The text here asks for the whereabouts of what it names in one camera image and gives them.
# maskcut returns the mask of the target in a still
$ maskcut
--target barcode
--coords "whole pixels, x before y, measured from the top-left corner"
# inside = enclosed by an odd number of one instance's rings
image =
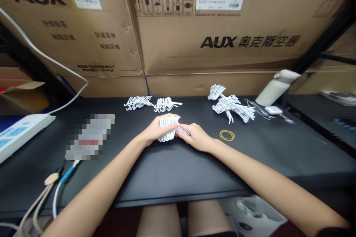
[[[237,4],[232,3],[232,4],[229,4],[229,7],[238,7],[238,5],[239,5],[239,3],[237,3]]]

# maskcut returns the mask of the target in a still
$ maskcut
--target leg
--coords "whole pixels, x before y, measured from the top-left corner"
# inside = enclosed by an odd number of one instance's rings
[[[137,237],[181,237],[176,204],[144,207]]]
[[[232,231],[218,200],[188,203],[188,232],[190,237]]]

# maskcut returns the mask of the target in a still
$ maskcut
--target wrist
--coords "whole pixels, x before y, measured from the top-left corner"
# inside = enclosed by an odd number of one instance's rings
[[[134,143],[135,147],[137,148],[141,148],[144,149],[147,146],[149,146],[149,141],[146,140],[143,136],[141,136],[140,134],[137,135],[132,142]]]
[[[217,147],[219,146],[219,143],[221,141],[219,139],[215,139],[215,138],[211,138],[208,142],[208,144],[206,145],[206,152],[212,154]]]

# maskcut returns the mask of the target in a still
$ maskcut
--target hand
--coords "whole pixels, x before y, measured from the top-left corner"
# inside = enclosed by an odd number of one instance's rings
[[[199,125],[193,123],[190,125],[181,124],[180,127],[191,134],[191,136],[181,132],[175,131],[175,135],[182,138],[187,144],[199,151],[209,152],[210,147],[214,143],[211,138]]]
[[[179,123],[175,123],[167,127],[160,127],[159,121],[161,120],[161,118],[170,117],[170,116],[180,117],[175,114],[164,114],[162,116],[158,116],[152,121],[152,123],[143,132],[141,132],[137,136],[138,138],[140,138],[140,140],[144,141],[146,147],[149,146],[154,140],[157,140],[159,137],[162,137],[164,134],[166,134],[171,130],[174,130],[180,125]]]

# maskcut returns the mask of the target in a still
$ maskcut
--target black metal frame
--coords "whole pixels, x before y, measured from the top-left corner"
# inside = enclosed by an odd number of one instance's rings
[[[343,63],[356,65],[356,60],[346,57],[334,56],[325,53],[354,23],[356,22],[355,0],[348,2],[344,11],[327,28],[319,39],[309,48],[309,50],[291,68],[292,71],[303,74],[318,58],[325,58]]]
[[[73,96],[46,66],[0,23],[0,53],[8,54],[32,80],[45,82],[51,108],[67,103]]]

